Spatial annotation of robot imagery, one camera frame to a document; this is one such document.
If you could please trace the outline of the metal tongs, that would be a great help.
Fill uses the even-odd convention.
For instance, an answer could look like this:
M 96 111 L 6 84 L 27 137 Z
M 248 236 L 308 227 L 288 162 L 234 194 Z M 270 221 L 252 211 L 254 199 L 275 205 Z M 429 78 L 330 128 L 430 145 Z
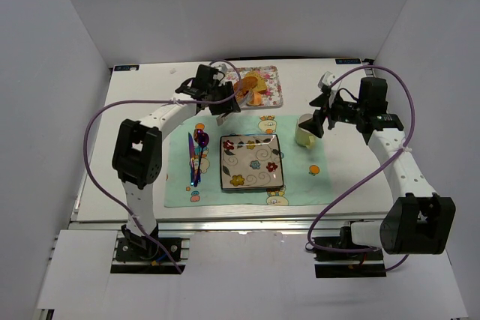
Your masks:
M 246 97 L 242 97 L 246 82 L 242 80 L 237 70 L 233 73 L 237 75 L 237 82 L 222 79 L 213 93 L 214 104 L 209 106 L 211 114 L 217 116 L 218 126 L 224 124 L 231 114 L 240 112 L 241 107 L 246 103 Z

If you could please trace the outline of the round orange bread roll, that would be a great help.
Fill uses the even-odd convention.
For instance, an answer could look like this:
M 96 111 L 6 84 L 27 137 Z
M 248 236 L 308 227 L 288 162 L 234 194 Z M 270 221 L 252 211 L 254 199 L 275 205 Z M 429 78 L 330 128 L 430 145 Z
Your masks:
M 247 94 L 247 105 L 248 106 L 261 106 L 263 104 L 263 95 L 258 91 L 250 91 Z

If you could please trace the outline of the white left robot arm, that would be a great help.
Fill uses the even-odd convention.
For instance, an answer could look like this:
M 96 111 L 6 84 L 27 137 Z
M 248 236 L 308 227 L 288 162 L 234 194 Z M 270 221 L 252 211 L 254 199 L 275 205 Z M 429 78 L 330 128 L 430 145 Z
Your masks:
M 139 120 L 124 120 L 119 127 L 112 167 L 116 170 L 131 210 L 123 235 L 144 246 L 158 236 L 153 211 L 153 183 L 161 172 L 165 138 L 184 121 L 204 109 L 212 115 L 240 112 L 234 85 L 217 67 L 201 64 L 195 77 L 185 80 L 174 96 Z

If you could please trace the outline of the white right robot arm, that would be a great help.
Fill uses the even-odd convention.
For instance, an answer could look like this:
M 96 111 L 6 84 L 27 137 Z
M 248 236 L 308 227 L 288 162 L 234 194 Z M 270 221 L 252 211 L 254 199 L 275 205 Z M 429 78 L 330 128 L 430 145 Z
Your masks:
M 395 114 L 388 112 L 385 79 L 364 77 L 357 96 L 344 100 L 336 78 L 323 74 L 321 94 L 310 102 L 312 117 L 300 128 L 322 137 L 324 129 L 338 122 L 353 124 L 376 156 L 385 175 L 393 206 L 383 220 L 357 220 L 340 230 L 332 245 L 312 242 L 312 247 L 331 253 L 363 253 L 385 250 L 388 254 L 440 254 L 446 248 L 456 207 L 449 197 L 440 196 L 428 183 L 407 148 L 409 136 Z

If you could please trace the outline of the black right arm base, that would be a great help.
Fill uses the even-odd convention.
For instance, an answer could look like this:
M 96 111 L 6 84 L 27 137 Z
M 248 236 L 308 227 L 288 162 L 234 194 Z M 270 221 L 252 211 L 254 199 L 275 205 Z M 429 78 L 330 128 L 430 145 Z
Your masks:
M 365 252 L 366 246 L 355 245 L 349 227 L 341 227 L 339 235 L 313 239 L 316 245 L 328 248 L 328 251 L 312 249 L 317 279 L 386 277 L 382 251 Z

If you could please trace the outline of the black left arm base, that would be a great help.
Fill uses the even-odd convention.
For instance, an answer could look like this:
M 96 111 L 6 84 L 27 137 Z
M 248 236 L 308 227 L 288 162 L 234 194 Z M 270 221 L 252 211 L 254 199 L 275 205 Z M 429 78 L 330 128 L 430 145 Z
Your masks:
M 111 274 L 180 275 L 188 260 L 189 239 L 157 238 L 164 249 L 148 238 L 130 239 L 127 226 L 121 227 L 110 267 Z

